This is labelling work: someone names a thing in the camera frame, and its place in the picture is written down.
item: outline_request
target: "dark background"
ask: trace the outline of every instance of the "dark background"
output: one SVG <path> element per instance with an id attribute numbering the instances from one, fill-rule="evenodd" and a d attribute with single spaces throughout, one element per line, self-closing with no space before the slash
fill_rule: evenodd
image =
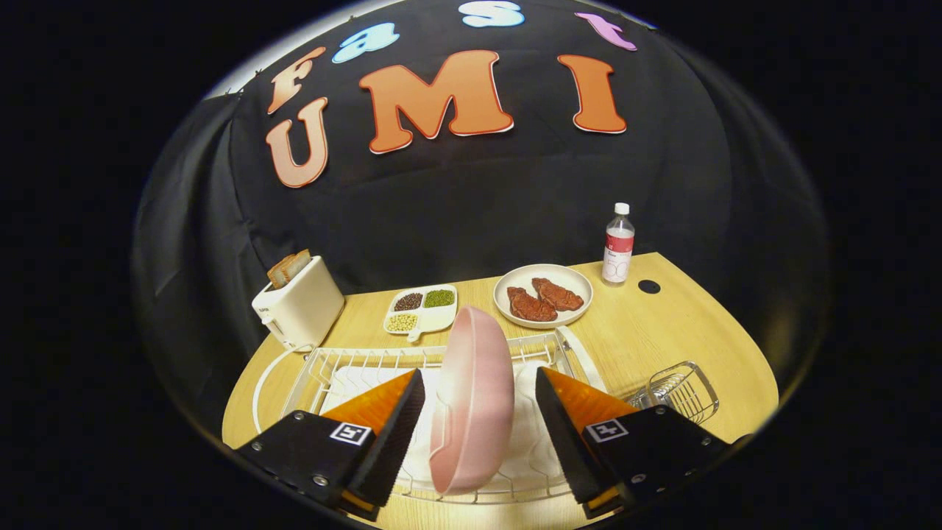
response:
<path id="1" fill-rule="evenodd" d="M 917 270 L 937 188 L 921 161 L 927 58 L 937 57 L 919 36 L 928 13 L 876 2 L 619 5 L 713 59 L 779 121 L 819 187 L 836 275 L 831 331 L 793 399 L 733 461 L 644 522 L 937 523 L 938 458 L 916 459 L 932 447 L 937 400 L 924 392 L 940 350 L 932 284 Z M 8 201 L 9 238 L 26 243 L 10 259 L 24 273 L 16 327 L 29 338 L 11 343 L 26 367 L 10 371 L 36 396 L 11 407 L 24 508 L 14 527 L 325 524 L 235 469 L 173 407 L 130 318 L 128 249 L 147 172 L 192 106 L 329 6 L 91 2 L 8 18 L 24 20 L 22 36 L 7 35 L 11 53 L 34 52 L 8 85 L 22 94 L 11 107 L 33 112 L 23 153 L 37 148 L 32 169 L 10 175 L 27 190 Z"/>

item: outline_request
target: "black cloth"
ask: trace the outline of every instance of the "black cloth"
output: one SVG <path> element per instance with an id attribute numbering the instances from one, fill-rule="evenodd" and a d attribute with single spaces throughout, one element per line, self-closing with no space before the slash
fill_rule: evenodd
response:
<path id="1" fill-rule="evenodd" d="M 635 253 L 657 251 L 716 297 L 769 357 L 783 386 L 820 328 L 825 234 L 800 163 L 755 103 L 670 38 L 569 0 L 521 1 L 519 26 L 464 25 L 453 2 L 402 2 L 286 54 L 237 94 L 200 103 L 154 166 L 132 255 L 138 320 L 185 406 L 219 432 L 229 392 L 268 332 L 250 302 L 266 271 L 309 248 L 345 294 L 498 275 L 529 263 L 601 259 L 604 227 L 628 202 Z M 637 52 L 602 39 L 575 12 L 623 29 Z M 392 45 L 340 64 L 357 31 L 396 24 Z M 268 115 L 271 79 L 323 45 L 300 91 Z M 401 64 L 431 83 L 453 53 L 497 52 L 495 84 L 514 127 L 369 152 L 375 128 L 360 78 Z M 603 60 L 627 131 L 587 133 L 561 54 Z M 265 142 L 326 96 L 328 165 L 314 183 L 278 179 Z"/>

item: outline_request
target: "bread slice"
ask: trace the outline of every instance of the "bread slice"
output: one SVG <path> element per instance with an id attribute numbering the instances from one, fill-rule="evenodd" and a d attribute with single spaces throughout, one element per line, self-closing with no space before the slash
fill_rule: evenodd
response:
<path id="1" fill-rule="evenodd" d="M 274 289 L 281 289 L 287 285 L 288 280 L 284 277 L 284 267 L 291 261 L 295 255 L 289 254 L 284 259 L 275 264 L 274 267 L 268 269 L 268 281 L 271 282 L 271 286 Z"/>
<path id="2" fill-rule="evenodd" d="M 306 267 L 310 262 L 311 253 L 306 248 L 291 257 L 291 260 L 288 261 L 282 268 L 282 272 L 284 273 L 284 282 L 286 284 L 289 283 L 291 278 L 300 274 L 304 267 Z"/>

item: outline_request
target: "orange letter m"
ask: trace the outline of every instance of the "orange letter m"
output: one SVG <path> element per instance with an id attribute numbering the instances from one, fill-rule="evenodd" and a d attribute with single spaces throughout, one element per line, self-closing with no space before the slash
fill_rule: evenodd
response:
<path id="1" fill-rule="evenodd" d="M 449 56 L 430 85 L 411 70 L 395 65 L 360 80 L 373 97 L 376 138 L 369 150 L 380 155 L 407 147 L 413 134 L 402 128 L 399 111 L 424 137 L 438 136 L 448 104 L 455 101 L 455 119 L 448 130 L 457 136 L 509 130 L 513 117 L 500 108 L 494 84 L 498 56 L 487 50 L 471 50 Z"/>

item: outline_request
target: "pink bowl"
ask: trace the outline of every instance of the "pink bowl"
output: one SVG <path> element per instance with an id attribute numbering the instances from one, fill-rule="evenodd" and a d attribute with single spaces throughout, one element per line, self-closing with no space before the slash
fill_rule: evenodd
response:
<path id="1" fill-rule="evenodd" d="M 463 306 L 448 337 L 431 419 L 435 489 L 459 495 L 487 484 L 507 453 L 512 422 L 507 338 L 494 317 Z"/>

